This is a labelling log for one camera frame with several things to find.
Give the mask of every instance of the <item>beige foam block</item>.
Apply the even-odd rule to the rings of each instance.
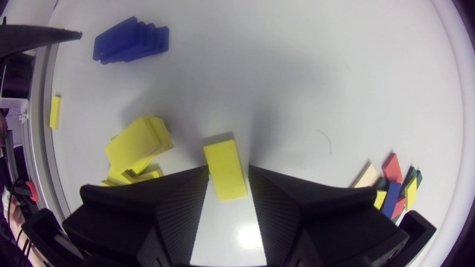
[[[374,200],[374,207],[381,209],[384,199],[386,198],[387,192],[384,190],[376,190],[376,199]]]
[[[150,156],[160,145],[148,119],[140,116],[105,146],[104,151],[110,164],[122,173]]]
[[[367,163],[366,166],[364,167],[363,171],[358,175],[356,178],[355,182],[351,187],[358,188],[358,187],[367,187],[367,186],[373,186],[373,184],[376,182],[378,179],[379,174],[378,171],[376,171],[376,168],[372,163]]]
[[[147,172],[147,173],[141,174],[139,176],[133,177],[133,179],[136,182],[140,182],[140,181],[146,181],[146,180],[150,180],[150,179],[154,179],[154,178],[159,178],[159,177],[162,177],[162,176],[163,176],[162,171],[160,169],[156,169],[154,171]]]
[[[117,171],[117,169],[113,166],[109,167],[109,172],[107,174],[107,181],[112,182],[117,185],[123,185],[123,184],[132,184],[135,182],[135,180],[130,177],[127,173],[123,172],[120,173]]]

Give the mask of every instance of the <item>red foam block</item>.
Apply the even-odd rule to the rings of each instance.
[[[391,219],[394,219],[395,217],[397,217],[399,214],[402,213],[402,210],[404,209],[404,204],[406,204],[406,197],[398,198],[398,201],[396,201],[396,206],[394,207],[394,211],[392,213]]]
[[[383,164],[383,174],[389,181],[402,183],[402,173],[399,167],[398,157],[395,153],[389,155],[386,162]]]

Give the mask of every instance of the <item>white table surface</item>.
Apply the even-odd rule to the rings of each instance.
[[[95,37],[130,16],[168,26],[170,50],[93,61]],[[153,162],[165,175],[206,164],[202,139],[233,132],[246,177],[249,196],[226,202],[210,181],[191,264],[266,263],[249,163],[348,187],[368,160],[381,171],[392,151],[403,175],[413,165],[424,176],[413,209],[444,223],[445,239],[436,232],[413,265],[435,266],[449,252],[469,209],[465,200],[446,216],[473,103],[462,101],[454,44],[431,1],[62,0],[49,25],[83,32],[60,44],[53,77],[62,96],[54,148],[71,211],[82,185],[106,178],[110,138],[153,114],[175,144]]]

